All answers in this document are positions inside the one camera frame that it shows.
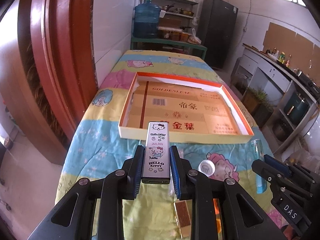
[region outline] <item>blue water bottle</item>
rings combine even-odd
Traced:
[[[146,0],[135,8],[133,36],[135,38],[157,38],[161,8]]]

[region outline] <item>bottle cap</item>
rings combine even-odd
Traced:
[[[214,174],[215,170],[216,167],[214,166],[213,162],[209,160],[203,160],[198,166],[198,171],[202,172],[207,177],[210,177],[212,174]]]

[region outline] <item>hello kitty case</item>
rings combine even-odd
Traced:
[[[168,125],[167,122],[149,122],[141,179],[143,183],[170,183]]]

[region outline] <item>black refrigerator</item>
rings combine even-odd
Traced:
[[[222,68],[230,47],[238,8],[223,0],[204,0],[197,31],[207,47],[204,61],[212,68]]]

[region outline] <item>bed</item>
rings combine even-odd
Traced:
[[[81,177],[90,180],[106,177],[114,170],[120,169],[126,159],[132,158],[137,145],[145,144],[144,141],[121,139],[118,132],[120,114],[137,71],[183,75],[223,83],[222,79],[198,57],[161,51],[127,51],[105,78],[76,130],[60,176],[56,202]],[[261,139],[265,154],[272,156],[254,119],[230,89],[229,92],[252,127],[252,139]],[[212,145],[173,142],[171,145],[177,146],[194,169],[197,169],[202,160],[212,161],[216,165],[216,172],[210,178],[234,178],[272,220],[279,227],[282,226],[283,218],[270,203],[270,189],[263,194],[256,193],[256,175],[251,170],[254,154],[250,142]],[[180,239],[173,202],[174,195],[169,194],[168,185],[142,183],[135,201],[123,201],[125,239]],[[98,210],[99,202],[93,236],[96,234]]]

